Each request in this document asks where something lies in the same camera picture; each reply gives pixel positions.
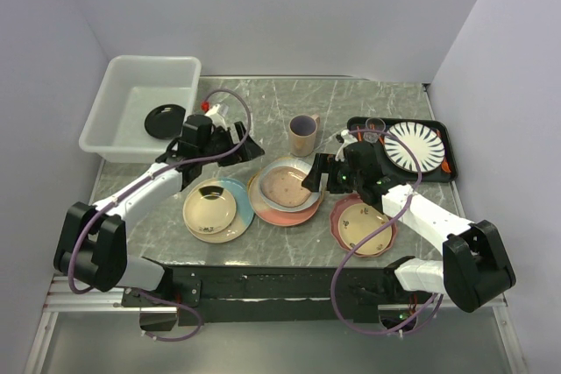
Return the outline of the black glossy plate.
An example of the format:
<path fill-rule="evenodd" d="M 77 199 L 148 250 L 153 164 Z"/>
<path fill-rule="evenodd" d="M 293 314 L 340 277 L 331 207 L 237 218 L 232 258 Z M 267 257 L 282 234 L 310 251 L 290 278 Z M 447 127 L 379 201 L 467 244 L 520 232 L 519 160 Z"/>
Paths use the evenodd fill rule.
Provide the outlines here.
<path fill-rule="evenodd" d="M 163 104 L 151 110 L 145 118 L 144 128 L 152 138 L 168 140 L 181 133 L 186 110 L 178 104 Z"/>

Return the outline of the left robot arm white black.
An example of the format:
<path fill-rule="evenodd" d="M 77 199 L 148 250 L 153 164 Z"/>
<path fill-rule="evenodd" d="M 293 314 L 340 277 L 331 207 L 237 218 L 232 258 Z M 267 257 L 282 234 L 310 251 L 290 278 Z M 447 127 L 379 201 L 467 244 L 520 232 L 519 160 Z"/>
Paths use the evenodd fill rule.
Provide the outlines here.
<path fill-rule="evenodd" d="M 129 255 L 127 231 L 197 179 L 204 165 L 233 166 L 264 155 L 249 135 L 251 127 L 236 122 L 230 130 L 210 116 L 188 116 L 181 135 L 132 183 L 96 204 L 72 205 L 53 259 L 54 268 L 67 275 L 71 291 L 82 293 L 77 281 L 101 292 L 130 287 L 142 290 L 154 305 L 168 303 L 174 295 L 172 270 Z"/>

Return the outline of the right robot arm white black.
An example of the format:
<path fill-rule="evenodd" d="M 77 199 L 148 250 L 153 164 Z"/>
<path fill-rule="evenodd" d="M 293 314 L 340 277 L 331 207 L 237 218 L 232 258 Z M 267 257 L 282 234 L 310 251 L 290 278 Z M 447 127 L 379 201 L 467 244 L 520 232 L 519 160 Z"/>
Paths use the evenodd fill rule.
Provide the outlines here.
<path fill-rule="evenodd" d="M 303 186 L 317 192 L 326 180 L 332 194 L 358 194 L 365 204 L 423 237 L 442 256 L 406 257 L 392 263 L 383 282 L 391 301 L 403 302 L 413 292 L 440 293 L 471 313 L 515 285 L 515 271 L 495 225 L 454 215 L 418 194 L 401 176 L 382 169 L 372 144 L 354 142 L 341 152 L 341 159 L 316 154 Z"/>

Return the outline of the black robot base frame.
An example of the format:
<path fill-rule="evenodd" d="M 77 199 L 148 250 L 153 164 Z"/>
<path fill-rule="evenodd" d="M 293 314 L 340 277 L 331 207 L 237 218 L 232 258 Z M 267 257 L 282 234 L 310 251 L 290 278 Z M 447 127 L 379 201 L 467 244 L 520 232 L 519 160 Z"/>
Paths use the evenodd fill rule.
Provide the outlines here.
<path fill-rule="evenodd" d="M 206 323 L 324 321 L 341 313 L 355 323 L 376 323 L 384 305 L 421 306 L 427 292 L 407 292 L 393 269 L 175 265 L 154 294 L 193 308 Z"/>

